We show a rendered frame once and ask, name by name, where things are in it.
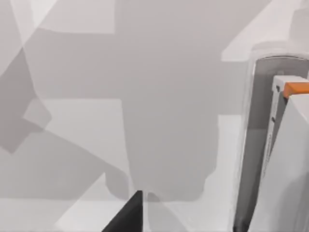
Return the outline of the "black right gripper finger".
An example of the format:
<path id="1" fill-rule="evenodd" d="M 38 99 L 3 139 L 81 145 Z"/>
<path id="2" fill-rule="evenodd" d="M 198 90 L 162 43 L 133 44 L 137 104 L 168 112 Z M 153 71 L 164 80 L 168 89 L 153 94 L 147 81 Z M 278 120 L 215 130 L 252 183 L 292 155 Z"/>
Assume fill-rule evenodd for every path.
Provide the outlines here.
<path id="1" fill-rule="evenodd" d="M 137 190 L 101 232 L 143 232 L 143 191 Z"/>

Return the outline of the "white and orange box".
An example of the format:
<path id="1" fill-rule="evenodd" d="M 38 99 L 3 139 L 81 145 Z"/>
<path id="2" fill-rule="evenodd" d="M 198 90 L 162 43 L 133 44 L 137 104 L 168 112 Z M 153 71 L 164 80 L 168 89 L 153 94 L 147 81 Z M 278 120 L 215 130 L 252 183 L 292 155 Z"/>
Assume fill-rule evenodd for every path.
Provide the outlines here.
<path id="1" fill-rule="evenodd" d="M 309 232 L 309 80 L 276 75 L 248 232 Z"/>

